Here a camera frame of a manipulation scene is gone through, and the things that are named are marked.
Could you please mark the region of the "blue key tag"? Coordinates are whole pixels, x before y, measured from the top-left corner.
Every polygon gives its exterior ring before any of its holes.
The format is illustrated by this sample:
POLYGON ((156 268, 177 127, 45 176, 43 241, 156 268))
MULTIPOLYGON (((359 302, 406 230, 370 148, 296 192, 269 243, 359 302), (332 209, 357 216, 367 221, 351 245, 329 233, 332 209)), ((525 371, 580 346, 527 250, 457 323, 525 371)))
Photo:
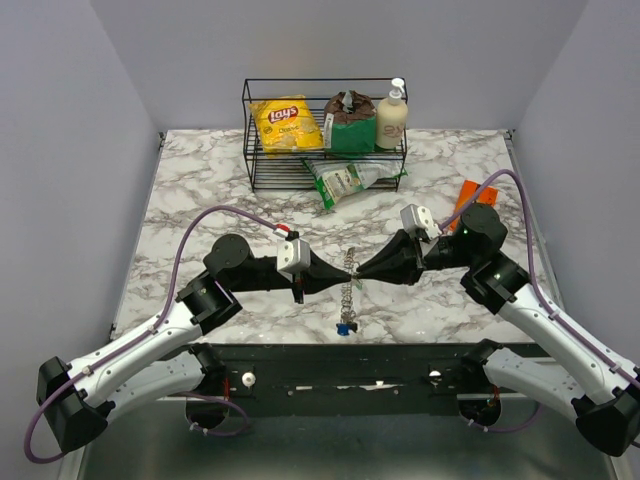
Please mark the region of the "blue key tag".
POLYGON ((336 327, 337 327, 337 333, 340 336, 348 336, 350 334, 350 327, 347 324, 340 323, 340 324, 337 324, 336 327))

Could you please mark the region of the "silver keyring disc with rings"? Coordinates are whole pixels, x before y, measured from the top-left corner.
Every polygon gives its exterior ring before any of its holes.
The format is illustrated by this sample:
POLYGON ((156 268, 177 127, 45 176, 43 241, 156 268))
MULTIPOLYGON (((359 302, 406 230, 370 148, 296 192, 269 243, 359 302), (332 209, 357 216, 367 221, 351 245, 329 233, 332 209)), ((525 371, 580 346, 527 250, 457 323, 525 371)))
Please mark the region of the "silver keyring disc with rings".
MULTIPOLYGON (((344 255, 343 266, 347 273, 353 274, 356 261, 354 258, 355 248, 349 247, 344 255)), ((340 322, 344 324, 351 324, 355 322, 356 313, 353 307, 353 288, 354 280, 349 280, 341 287, 341 310, 340 310, 340 322)))

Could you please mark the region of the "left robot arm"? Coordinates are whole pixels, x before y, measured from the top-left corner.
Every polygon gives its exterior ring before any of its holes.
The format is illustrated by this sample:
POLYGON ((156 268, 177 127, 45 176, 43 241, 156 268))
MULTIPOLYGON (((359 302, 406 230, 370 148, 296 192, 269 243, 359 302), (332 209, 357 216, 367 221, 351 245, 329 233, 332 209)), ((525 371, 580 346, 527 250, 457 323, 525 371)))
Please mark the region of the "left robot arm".
POLYGON ((96 351, 69 362, 40 365, 37 418, 44 418, 62 455, 100 436, 110 421, 158 398, 214 393, 222 372, 196 340, 221 327, 242 307, 238 292, 289 290, 295 302, 351 276, 322 260, 295 233, 273 256, 257 257, 237 234, 217 239, 205 269, 182 290, 171 288, 163 309, 96 351))

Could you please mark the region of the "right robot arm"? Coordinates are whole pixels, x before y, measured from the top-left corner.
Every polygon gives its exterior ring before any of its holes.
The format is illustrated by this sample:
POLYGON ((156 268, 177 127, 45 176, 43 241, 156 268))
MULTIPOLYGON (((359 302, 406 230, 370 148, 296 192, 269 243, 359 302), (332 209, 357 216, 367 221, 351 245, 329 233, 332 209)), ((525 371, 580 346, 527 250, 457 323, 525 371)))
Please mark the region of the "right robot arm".
POLYGON ((444 235, 425 207, 401 212, 403 227, 360 279, 413 285, 426 271, 463 268, 461 284, 479 305, 516 326, 556 362, 544 367, 492 341, 460 367, 460 379, 480 392, 493 384, 522 393, 571 420, 599 451, 621 456, 639 438, 639 368, 573 320, 501 247, 507 228, 495 209, 471 204, 444 235))

